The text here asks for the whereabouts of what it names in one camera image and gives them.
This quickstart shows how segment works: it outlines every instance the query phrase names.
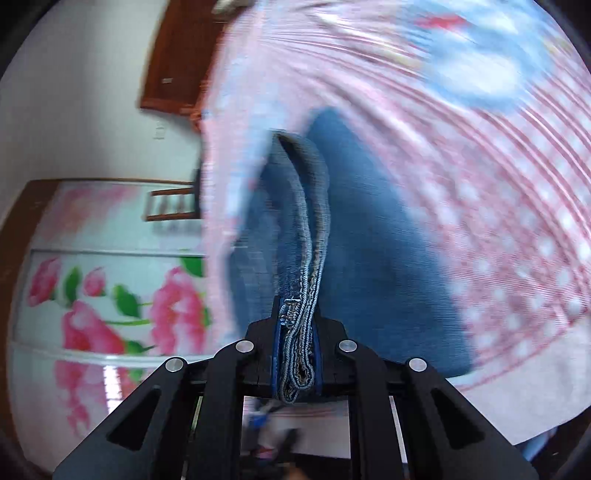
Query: green leaf print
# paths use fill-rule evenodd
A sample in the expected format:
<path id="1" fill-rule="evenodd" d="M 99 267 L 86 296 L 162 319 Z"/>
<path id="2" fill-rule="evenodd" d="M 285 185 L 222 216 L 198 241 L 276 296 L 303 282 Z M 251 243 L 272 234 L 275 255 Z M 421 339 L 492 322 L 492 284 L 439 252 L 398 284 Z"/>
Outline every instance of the green leaf print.
<path id="1" fill-rule="evenodd" d="M 150 321 L 148 319 L 144 320 L 130 320 L 128 322 L 117 322 L 113 320 L 103 320 L 107 325 L 118 325 L 120 327 L 137 327 L 139 325 L 149 325 Z"/>
<path id="2" fill-rule="evenodd" d="M 125 353 L 127 355 L 141 355 L 148 350 L 151 350 L 155 347 L 155 345 L 151 346 L 143 346 L 141 343 L 136 342 L 135 340 L 125 340 Z"/>
<path id="3" fill-rule="evenodd" d="M 130 293 L 125 285 L 116 285 L 113 288 L 113 299 L 120 313 L 128 317 L 142 318 L 138 297 Z"/>
<path id="4" fill-rule="evenodd" d="M 143 368 L 130 368 L 127 370 L 129 379 L 134 383 L 140 383 L 142 381 L 142 375 L 144 374 Z"/>
<path id="5" fill-rule="evenodd" d="M 207 307 L 203 309 L 202 323 L 205 328 L 208 328 L 212 324 L 212 318 L 209 314 L 209 309 Z"/>
<path id="6" fill-rule="evenodd" d="M 73 267 L 64 280 L 64 298 L 66 299 L 66 305 L 68 308 L 71 307 L 78 298 L 78 285 L 80 285 L 81 280 L 82 272 L 80 272 L 80 268 L 78 267 Z"/>
<path id="7" fill-rule="evenodd" d="M 183 268 L 194 277 L 203 277 L 203 258 L 181 257 Z"/>

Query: blue denim jeans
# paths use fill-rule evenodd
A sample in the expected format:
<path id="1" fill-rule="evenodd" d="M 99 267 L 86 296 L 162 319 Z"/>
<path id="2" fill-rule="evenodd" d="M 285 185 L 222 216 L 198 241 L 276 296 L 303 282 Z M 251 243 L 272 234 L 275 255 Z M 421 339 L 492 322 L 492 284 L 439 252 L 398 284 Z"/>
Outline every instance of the blue denim jeans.
<path id="1" fill-rule="evenodd" d="M 341 321 L 350 338 L 383 358 L 420 356 L 448 377 L 470 370 L 435 253 L 380 163 L 332 109 L 315 118 L 305 139 L 273 134 L 229 274 L 243 330 L 269 317 L 276 294 L 282 298 L 284 401 L 314 382 L 316 302 L 322 316 Z"/>

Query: pink flower print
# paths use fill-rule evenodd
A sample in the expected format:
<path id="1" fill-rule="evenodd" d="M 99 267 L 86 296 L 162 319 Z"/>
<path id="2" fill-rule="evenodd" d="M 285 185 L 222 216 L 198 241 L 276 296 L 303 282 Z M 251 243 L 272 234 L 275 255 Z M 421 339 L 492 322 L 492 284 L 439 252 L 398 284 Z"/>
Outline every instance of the pink flower print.
<path id="1" fill-rule="evenodd" d="M 80 183 L 60 192 L 54 205 L 44 215 L 40 232 L 44 239 L 54 240 L 76 234 L 85 226 L 100 225 L 123 203 L 137 197 L 137 185 Z"/>
<path id="2" fill-rule="evenodd" d="M 61 320 L 64 348 L 95 353 L 125 353 L 123 340 L 86 303 L 76 300 Z"/>
<path id="3" fill-rule="evenodd" d="M 29 290 L 28 304 L 34 307 L 51 300 L 53 290 L 60 278 L 61 261 L 59 258 L 49 258 L 41 262 L 33 275 L 31 289 Z"/>
<path id="4" fill-rule="evenodd" d="M 95 268 L 84 277 L 82 291 L 88 297 L 102 297 L 105 295 L 106 277 L 104 270 Z"/>
<path id="5" fill-rule="evenodd" d="M 54 376 L 56 385 L 63 392 L 67 410 L 66 420 L 79 439 L 84 438 L 103 420 L 113 405 L 109 402 L 124 400 L 138 386 L 131 380 L 126 368 L 78 364 L 64 360 L 56 361 Z"/>
<path id="6" fill-rule="evenodd" d="M 61 329 L 63 348 L 115 355 L 125 353 L 124 341 L 81 300 L 74 301 L 72 310 L 63 316 Z M 106 368 L 62 360 L 55 363 L 56 384 L 65 393 L 67 421 L 79 438 L 84 438 L 95 427 L 92 419 L 97 420 L 97 415 L 100 419 L 106 417 L 108 401 L 123 400 L 137 386 L 125 368 L 116 369 L 116 385 L 106 385 L 113 380 L 112 375 L 106 375 Z"/>
<path id="7" fill-rule="evenodd" d="M 176 267 L 154 293 L 150 316 L 152 337 L 162 355 L 201 353 L 205 338 L 203 303 L 193 280 Z"/>

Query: pink polka dot fabric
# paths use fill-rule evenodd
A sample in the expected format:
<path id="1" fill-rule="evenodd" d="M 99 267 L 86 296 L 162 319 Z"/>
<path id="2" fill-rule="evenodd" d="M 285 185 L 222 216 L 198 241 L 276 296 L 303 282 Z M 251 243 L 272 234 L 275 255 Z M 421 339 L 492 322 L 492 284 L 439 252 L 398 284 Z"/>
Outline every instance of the pink polka dot fabric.
<path id="1" fill-rule="evenodd" d="M 439 251 L 476 358 L 475 371 L 456 385 L 468 398 L 479 398 L 487 385 L 501 398 L 504 390 L 519 388 L 513 380 L 504 384 L 506 375 L 527 362 L 532 367 L 540 355 L 548 361 L 548 347 L 587 322 L 591 76 L 564 32 L 540 12 L 544 71 L 510 107 L 455 101 L 429 84 L 430 57 L 402 27 L 406 5 L 259 1 L 229 29 L 202 121 L 213 340 L 221 345 L 242 333 L 233 326 L 225 262 L 264 162 L 268 131 L 302 132 L 315 109 L 330 105 L 382 161 Z M 477 17 L 463 9 L 457 7 L 457 17 L 421 20 L 421 28 L 469 35 L 463 29 L 473 28 Z M 568 376 L 568 360 L 556 363 Z M 525 378 L 523 384 L 536 382 Z M 538 387 L 531 387 L 532 400 Z M 568 412 L 555 405 L 560 415 L 551 421 L 591 404 L 591 392 L 583 390 Z M 527 401 L 520 399 L 523 405 L 515 408 L 527 416 Z M 485 403 L 489 418 L 506 405 Z M 527 434 L 543 431 L 536 420 L 531 425 Z M 506 428 L 511 437 L 510 423 Z"/>

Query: silver bolt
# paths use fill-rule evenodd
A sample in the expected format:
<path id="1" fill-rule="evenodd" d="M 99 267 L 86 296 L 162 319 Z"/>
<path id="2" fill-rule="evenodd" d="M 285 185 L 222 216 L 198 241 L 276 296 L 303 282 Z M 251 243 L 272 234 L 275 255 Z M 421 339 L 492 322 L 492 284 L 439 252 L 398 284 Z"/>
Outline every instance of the silver bolt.
<path id="1" fill-rule="evenodd" d="M 166 362 L 166 370 L 169 372 L 178 372 L 183 367 L 183 361 L 180 358 L 171 358 Z"/>
<path id="2" fill-rule="evenodd" d="M 240 340 L 236 344 L 236 350 L 240 353 L 248 353 L 255 347 L 255 344 L 252 343 L 250 340 Z"/>
<path id="3" fill-rule="evenodd" d="M 339 348 L 343 352 L 351 353 L 357 350 L 357 343 L 355 343 L 353 340 L 341 340 L 339 342 Z"/>
<path id="4" fill-rule="evenodd" d="M 408 363 L 408 366 L 412 368 L 415 372 L 424 372 L 427 369 L 427 362 L 422 358 L 413 358 Z"/>

